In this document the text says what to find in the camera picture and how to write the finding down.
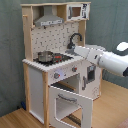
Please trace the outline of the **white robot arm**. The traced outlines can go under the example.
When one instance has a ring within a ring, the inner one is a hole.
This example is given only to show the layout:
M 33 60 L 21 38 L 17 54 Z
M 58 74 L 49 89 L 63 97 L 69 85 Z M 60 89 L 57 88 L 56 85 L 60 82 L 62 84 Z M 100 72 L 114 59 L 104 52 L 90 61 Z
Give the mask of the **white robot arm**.
M 74 52 L 90 63 L 122 77 L 128 76 L 128 55 L 120 56 L 98 46 L 76 46 Z

